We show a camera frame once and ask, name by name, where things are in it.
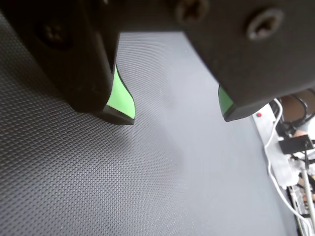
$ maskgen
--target black screw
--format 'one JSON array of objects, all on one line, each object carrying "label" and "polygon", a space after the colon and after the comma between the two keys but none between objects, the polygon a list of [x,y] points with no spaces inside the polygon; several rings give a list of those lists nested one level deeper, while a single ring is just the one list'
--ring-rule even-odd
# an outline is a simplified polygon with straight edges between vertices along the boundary
[{"label": "black screw", "polygon": [[277,8],[268,8],[254,16],[248,27],[247,37],[250,40],[261,40],[273,35],[280,28],[284,13]]},{"label": "black screw", "polygon": [[208,0],[178,0],[175,15],[180,23],[195,23],[204,18],[208,8]]},{"label": "black screw", "polygon": [[70,47],[70,37],[66,27],[58,20],[53,19],[40,22],[36,25],[37,36],[48,46],[60,50]]}]

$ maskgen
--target gray textured mat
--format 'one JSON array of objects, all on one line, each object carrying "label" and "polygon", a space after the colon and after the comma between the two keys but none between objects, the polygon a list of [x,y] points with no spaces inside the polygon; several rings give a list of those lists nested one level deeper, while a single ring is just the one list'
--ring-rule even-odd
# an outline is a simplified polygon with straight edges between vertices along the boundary
[{"label": "gray textured mat", "polygon": [[0,234],[295,235],[248,119],[180,33],[126,33],[134,126],[78,114],[0,18]]}]

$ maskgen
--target white cable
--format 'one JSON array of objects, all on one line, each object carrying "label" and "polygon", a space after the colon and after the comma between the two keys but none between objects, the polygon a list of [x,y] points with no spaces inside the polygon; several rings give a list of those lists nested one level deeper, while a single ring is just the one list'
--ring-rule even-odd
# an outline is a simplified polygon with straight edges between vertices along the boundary
[{"label": "white cable", "polygon": [[276,118],[276,122],[274,123],[273,127],[272,127],[272,132],[271,132],[271,135],[270,135],[270,138],[268,140],[268,142],[266,143],[266,145],[264,146],[264,150],[265,150],[265,153],[266,153],[266,157],[267,157],[267,160],[268,160],[268,174],[278,192],[278,194],[280,195],[280,198],[281,200],[284,202],[284,204],[289,208],[290,211],[292,211],[292,213],[294,215],[296,215],[296,217],[298,217],[300,220],[302,220],[306,225],[307,225],[307,228],[309,230],[309,236],[313,235],[312,234],[312,228],[311,228],[311,225],[309,223],[309,221],[307,219],[305,219],[303,216],[301,216],[295,209],[293,209],[293,207],[287,202],[287,200],[285,199],[285,196],[283,195],[282,191],[280,190],[279,186],[278,186],[278,183],[276,181],[276,178],[273,176],[273,174],[271,173],[271,162],[268,158],[268,155],[267,155],[267,148],[268,146],[270,145],[271,143],[271,140],[276,132],[276,126],[282,116],[282,113],[283,113],[283,108],[282,108],[282,105],[281,103],[277,100],[277,99],[274,99],[275,103],[279,106],[279,114]]}]

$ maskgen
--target green rubber tip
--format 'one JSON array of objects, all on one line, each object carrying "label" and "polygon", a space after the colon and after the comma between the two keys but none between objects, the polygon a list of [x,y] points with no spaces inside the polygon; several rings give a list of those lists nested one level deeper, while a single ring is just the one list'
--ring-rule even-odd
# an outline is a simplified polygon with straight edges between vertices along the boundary
[{"label": "green rubber tip", "polygon": [[233,105],[232,99],[227,95],[222,87],[219,87],[219,103],[221,108],[221,113],[224,116],[225,113]]},{"label": "green rubber tip", "polygon": [[107,105],[124,113],[132,119],[135,117],[135,105],[133,98],[122,82],[117,70],[117,66],[115,67],[112,92]]}]

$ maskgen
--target white power strip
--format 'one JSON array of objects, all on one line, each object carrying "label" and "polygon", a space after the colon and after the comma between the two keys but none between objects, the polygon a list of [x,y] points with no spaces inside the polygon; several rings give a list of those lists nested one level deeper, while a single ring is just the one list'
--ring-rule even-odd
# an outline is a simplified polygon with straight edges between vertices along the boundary
[{"label": "white power strip", "polygon": [[[270,137],[273,124],[276,120],[270,105],[267,104],[258,112],[253,114],[252,117],[262,142],[265,145]],[[288,186],[296,185],[299,180],[299,168],[295,166],[293,161],[289,160],[289,155],[284,155],[282,153],[279,145],[279,136],[277,133],[275,133],[270,142],[270,145],[268,146],[267,155],[271,162],[271,167],[278,185],[283,189],[286,189]]]}]

